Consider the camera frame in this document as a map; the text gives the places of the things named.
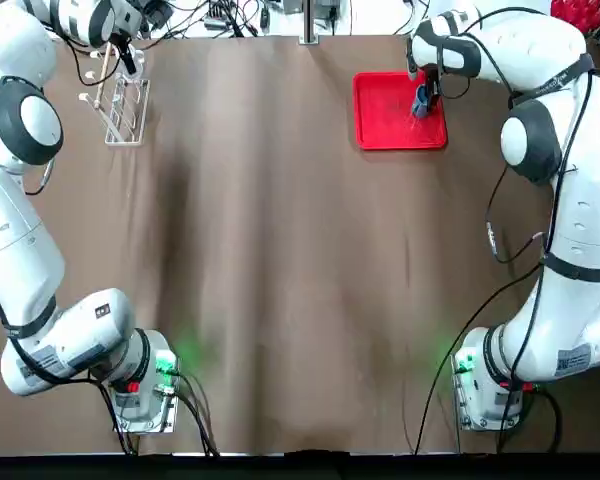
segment red tray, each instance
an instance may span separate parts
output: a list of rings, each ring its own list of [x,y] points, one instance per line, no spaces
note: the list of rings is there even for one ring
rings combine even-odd
[[[416,118],[411,105],[415,81],[406,72],[358,73],[353,77],[353,109],[358,145],[364,150],[442,148],[447,143],[442,101],[425,118]]]

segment label sticker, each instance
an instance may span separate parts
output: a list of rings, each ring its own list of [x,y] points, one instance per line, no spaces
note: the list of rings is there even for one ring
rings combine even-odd
[[[591,363],[591,345],[585,343],[573,350],[558,350],[558,365],[556,377],[565,377],[574,373],[584,372]]]
[[[53,375],[58,375],[64,370],[64,366],[60,363],[60,359],[56,354],[56,349],[51,345],[47,345],[29,356],[33,358],[41,368]],[[24,364],[22,359],[19,358],[16,360],[16,366],[20,369],[22,377],[30,387],[42,381]]]
[[[96,308],[96,318],[102,318],[105,315],[109,315],[111,313],[111,307],[109,307],[108,303],[105,303],[104,305],[100,305],[98,308]]]

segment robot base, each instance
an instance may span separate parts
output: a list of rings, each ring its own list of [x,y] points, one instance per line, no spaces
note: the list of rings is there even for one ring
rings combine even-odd
[[[463,372],[463,369],[459,367],[460,362],[457,358],[458,355],[461,355],[461,352],[451,357],[451,382],[460,427],[462,430],[471,431],[499,431],[502,417],[497,418],[497,416],[484,413],[490,409],[485,405],[484,395],[480,394],[481,379],[479,378],[479,372],[476,370]],[[509,392],[499,386],[497,386],[497,389],[501,391],[496,392],[495,403],[504,409]],[[511,413],[504,423],[505,430],[515,427],[520,420],[519,412],[522,395],[520,393],[513,393],[512,395]]]
[[[136,435],[173,433],[176,427],[177,414],[178,399],[176,397],[164,397],[160,412],[153,419],[134,422],[121,419],[118,416],[118,422],[122,432],[134,433]]]
[[[165,372],[175,370],[177,360],[159,332],[145,330],[145,334],[151,345],[147,371],[141,382],[128,385],[127,392],[112,389],[113,410],[125,432],[171,433],[176,425],[178,397],[174,376]]]

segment wooden stick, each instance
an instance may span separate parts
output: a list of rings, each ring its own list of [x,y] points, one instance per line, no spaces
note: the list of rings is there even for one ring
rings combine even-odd
[[[111,51],[113,46],[111,42],[107,43],[107,49],[104,52],[104,61],[102,62],[102,71],[100,72],[100,82],[107,76],[107,70],[109,70],[109,59],[111,58]],[[93,102],[93,106],[97,109],[100,108],[100,100],[102,100],[102,92],[104,91],[104,82],[98,84],[98,92],[96,93],[96,99]]]

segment table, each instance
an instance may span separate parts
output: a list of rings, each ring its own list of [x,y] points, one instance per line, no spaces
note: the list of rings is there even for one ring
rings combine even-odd
[[[444,103],[442,151],[358,149],[352,77],[404,69],[403,50],[396,37],[310,48],[296,38],[163,42],[148,57],[146,144],[115,150],[78,102],[84,88],[60,49],[45,91],[65,147],[34,199],[67,261],[58,301],[118,286],[140,326],[173,344],[195,329],[223,451],[407,451],[402,379],[415,441],[450,341],[536,260],[507,270],[486,239],[483,215],[503,165],[500,87],[477,81]],[[503,244],[515,250],[545,228],[550,198],[509,176],[493,210]],[[530,288],[503,294],[476,325],[510,318]],[[0,327],[0,353],[4,342]],[[599,451],[600,370],[552,389],[563,448]],[[549,412],[538,402],[511,448],[548,445]],[[452,418],[445,376],[424,451],[455,449]],[[0,455],[118,451],[110,427],[95,389],[23,399],[0,378]],[[493,435],[463,434],[462,446],[490,451]],[[193,422],[181,413],[175,434],[143,439],[141,449],[199,450]]]

